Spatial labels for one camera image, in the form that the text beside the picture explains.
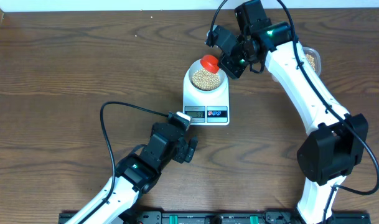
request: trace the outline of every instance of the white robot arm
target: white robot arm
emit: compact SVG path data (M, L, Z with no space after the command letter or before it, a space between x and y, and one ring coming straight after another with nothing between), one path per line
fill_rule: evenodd
M108 102L105 105L107 104L127 105L114 102ZM191 117L177 112L170 113L167 119L168 123L153 125L148 145L139 145L130 155L122 159L116 166L116 177L110 177L98 195L69 219L68 224L111 223L156 185L161 170L172 159L180 163L192 160L197 138L192 138L188 144L184 139ZM140 155L134 153L142 147ZM110 193L113 178L115 178L115 184Z
M307 62L300 43L297 43L297 51L300 58L305 61L303 67L313 84L318 88L321 95L327 99L329 104L332 105L333 110L335 110L342 119L345 119L344 115L349 112L333 98L316 75L315 71ZM331 113L325 112L325 106L311 89L300 69L298 69L296 59L294 58L293 42L290 41L279 45L274 52L268 52L265 65L268 71L282 84L284 90L295 105L304 123L307 134L318 130L318 125L321 123L331 125L339 122ZM325 185L320 186L317 182L312 182L306 178L304 191L297 205L298 212L306 223L320 223L322 221L331 187L334 184L341 184L344 179L345 176L340 175L329 180ZM332 197L326 218L329 218L332 214L331 207L336 193L337 192L335 192Z
M86 204L74 217L69 219L66 224L76 224L82 221L91 211L93 211L103 199L108 195L108 191L111 186L110 177L108 183L102 188L102 190ZM92 214L84 223L86 224L99 224L99 223L111 223L117 216L122 214L125 210L131 208L137 201L139 191L133 190L134 185L126 180L124 177L115 178L114 193L108 200L108 203L104 203L94 214Z
M375 192L379 188L379 168L365 143L366 119L362 114L351 116L329 93L297 41L286 6L281 0L278 2L288 15L290 25L287 22L272 24L261 1L250 0L235 9L241 34L235 36L222 26L214 26L217 10L206 44L209 47L216 45L222 50L218 66L232 79L240 78L249 65L250 71L255 73L267 68L282 84L308 135L297 152L297 161L306 176L297 210L305 223L320 223L332 214L337 187L363 195ZM256 63L261 64L259 71L252 67ZM371 155L378 174L376 187L369 192L340 185L360 163L364 147Z

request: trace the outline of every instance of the black cable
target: black cable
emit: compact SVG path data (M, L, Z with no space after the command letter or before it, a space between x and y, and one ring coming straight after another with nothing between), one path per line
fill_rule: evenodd
M221 2L221 5L218 7L218 9L215 11L215 14L214 14L214 17L213 17L213 20L212 20L212 25L210 26L210 32L208 33L208 36L207 36L207 42L208 43L213 43L213 27L214 27L214 22L217 18L217 15L218 13L220 12L222 6L227 2L228 0L224 0Z
M148 113L152 113L152 114L156 114L156 115L160 115L160 116L164 116L164 117L168 117L169 115L168 114L164 114L164 113L159 113L159 112L156 112L156 111L153 111L153 110L148 110L148 109L145 109L145 108L142 108L142 107L139 107L139 106L135 106L135 105L132 105L132 104L129 104L129 103L123 103L123 102L118 102L118 101L109 101L109 102L106 102L102 105L101 107L101 111L100 111L100 119L101 119L101 127L102 127L102 133L103 133L103 137L105 137L105 141L106 141L106 145L108 146L108 150L109 150L109 155L110 155L110 160L112 162L112 184L110 185L110 190L108 192L108 195L102 199L102 202L96 206L86 217L84 217L80 222L79 224L82 224L84 223L88 218L90 218L96 211L98 211L110 198L110 196L112 195L114 189L115 189L115 179L116 179L116 164L115 164L115 157L113 156L113 151L112 151L112 147L110 145L110 142L109 142L109 138L108 138L108 134L106 133L106 129L105 129L105 123L103 121L103 110L105 108L106 105L123 105L123 106L130 106L132 108L136 108L136 109L139 109L141 111L145 111L145 112L148 112Z
M312 83L311 79L308 77L306 71L304 70L304 67L302 66L302 62L300 61L300 57L298 55L298 52L297 52L297 36L296 36L296 31L294 30L294 23L293 23L293 20L291 18L291 15L289 13L289 10L287 9L287 7L283 4L283 2L281 0L277 0L280 5L282 6L283 10L285 11L286 15L288 16L288 19L289 19L289 22L290 22L290 26L291 26L291 32L292 32L292 41L293 41L293 50L294 50L294 56L296 58L296 61L297 61L297 66L300 68L302 74L304 75L304 78L307 80L308 84L310 85L310 87L312 88L312 90L314 90L315 94L318 96L318 98L320 99L320 101L322 102L322 104L326 107L326 110L329 111L330 113L332 113L332 115L337 118L340 123L342 123L342 125L348 130L351 132L351 134L356 138L358 139L358 141L360 141L362 143L362 145L365 147L366 151L368 152L369 156L370 156L370 159L372 160L373 162L373 165L375 166L375 169L376 169L376 175L377 175L377 180L376 180L376 185L373 189L369 190L369 191L359 191L359 190L354 190L354 189L351 189L349 187L345 187L345 186L342 186L342 185L339 185L339 184L334 184L332 186L332 191L330 192L331 195L333 195L333 192L335 190L337 190L337 188L340 188L340 189L343 189L343 190L346 190L348 192L351 192L351 193L355 193L355 194L358 194L358 195L371 195L373 193L375 193L378 189L379 189L379 165L378 165L378 162L377 162L377 159L375 157L375 155L373 154L372 150L369 148L368 144L362 140L362 138L358 135L358 133L353 129L353 127L351 127L349 124L347 124L333 109L332 109L332 106L330 104L328 104L328 102L325 101L325 99L323 98L323 96L321 95L321 93L319 93L318 89L314 86L314 84ZM325 216L326 216L326 212L327 212L327 208L329 207L330 205L330 201L332 200L332 197L329 197L328 199L328 202L327 202L327 207L324 211L324 219L323 219L323 224L325 223Z

